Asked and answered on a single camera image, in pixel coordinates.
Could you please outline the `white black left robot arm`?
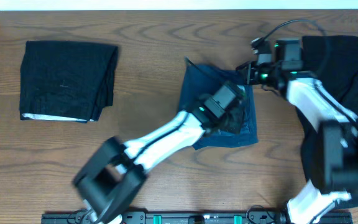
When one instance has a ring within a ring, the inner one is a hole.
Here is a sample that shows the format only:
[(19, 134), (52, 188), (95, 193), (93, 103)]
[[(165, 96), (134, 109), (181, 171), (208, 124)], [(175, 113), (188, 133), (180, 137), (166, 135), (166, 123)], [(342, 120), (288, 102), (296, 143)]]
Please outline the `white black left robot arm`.
[(189, 103), (167, 124), (138, 139), (121, 143), (111, 137), (99, 147), (73, 179), (88, 207), (91, 223), (120, 222), (124, 212), (159, 163), (192, 146), (226, 124), (230, 112), (244, 101), (243, 92), (219, 90)]

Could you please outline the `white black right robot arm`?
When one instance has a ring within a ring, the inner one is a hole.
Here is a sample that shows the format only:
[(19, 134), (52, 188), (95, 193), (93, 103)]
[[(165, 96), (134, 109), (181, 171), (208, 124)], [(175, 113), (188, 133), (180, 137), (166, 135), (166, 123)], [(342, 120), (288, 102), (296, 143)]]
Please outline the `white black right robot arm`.
[(316, 223), (358, 194), (358, 116), (338, 103), (311, 71), (284, 62), (240, 65), (248, 85), (274, 88), (316, 132), (307, 184), (286, 203), (287, 223)]

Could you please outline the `dark blue shorts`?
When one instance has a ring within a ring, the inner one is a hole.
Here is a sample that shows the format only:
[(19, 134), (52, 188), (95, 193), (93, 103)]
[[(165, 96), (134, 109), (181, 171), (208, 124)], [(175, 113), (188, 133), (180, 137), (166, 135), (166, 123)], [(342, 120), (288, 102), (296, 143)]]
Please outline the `dark blue shorts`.
[(245, 85), (242, 78), (234, 70), (222, 70), (206, 64), (188, 65), (183, 79), (178, 110), (184, 109), (186, 104), (196, 100), (204, 93), (214, 94), (221, 86), (220, 82), (230, 80), (246, 94), (244, 107), (244, 122), (240, 134), (228, 134), (216, 131), (209, 137), (203, 137), (194, 143), (194, 149), (204, 147), (242, 147), (258, 143), (257, 119), (255, 114), (253, 88)]

